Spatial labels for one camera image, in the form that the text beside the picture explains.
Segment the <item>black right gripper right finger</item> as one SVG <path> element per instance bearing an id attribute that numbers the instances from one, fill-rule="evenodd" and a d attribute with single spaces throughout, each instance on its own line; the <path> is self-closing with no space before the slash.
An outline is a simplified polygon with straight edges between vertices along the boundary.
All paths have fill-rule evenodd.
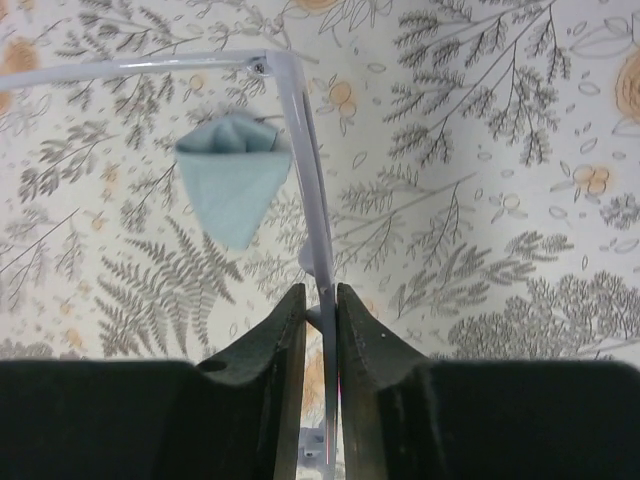
<path id="1" fill-rule="evenodd" d="M 350 479 L 635 479 L 639 372 L 605 361 L 431 360 L 337 288 Z"/>

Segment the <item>white frame sunglasses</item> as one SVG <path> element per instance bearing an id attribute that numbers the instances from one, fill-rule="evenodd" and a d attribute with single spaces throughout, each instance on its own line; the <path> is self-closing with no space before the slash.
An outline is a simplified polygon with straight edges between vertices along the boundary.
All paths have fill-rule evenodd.
<path id="1" fill-rule="evenodd" d="M 307 227 L 307 239 L 299 252 L 298 263 L 307 274 L 314 277 L 319 294 L 319 305 L 308 311 L 307 319 L 323 338 L 325 430 L 320 444 L 324 448 L 322 474 L 325 479 L 333 479 L 339 400 L 333 252 L 315 127 L 299 59 L 284 51 L 258 49 L 103 61 L 10 74 L 1 78 L 1 89 L 7 91 L 62 81 L 223 67 L 244 67 L 261 76 L 275 78 L 286 128 L 291 137 Z"/>

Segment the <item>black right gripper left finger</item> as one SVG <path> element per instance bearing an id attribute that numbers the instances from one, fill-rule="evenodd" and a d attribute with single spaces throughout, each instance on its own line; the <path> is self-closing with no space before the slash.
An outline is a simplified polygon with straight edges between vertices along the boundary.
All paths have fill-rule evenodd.
<path id="1" fill-rule="evenodd" d="M 306 292 L 222 351 L 174 360 L 1 365 L 5 479 L 292 479 Z"/>

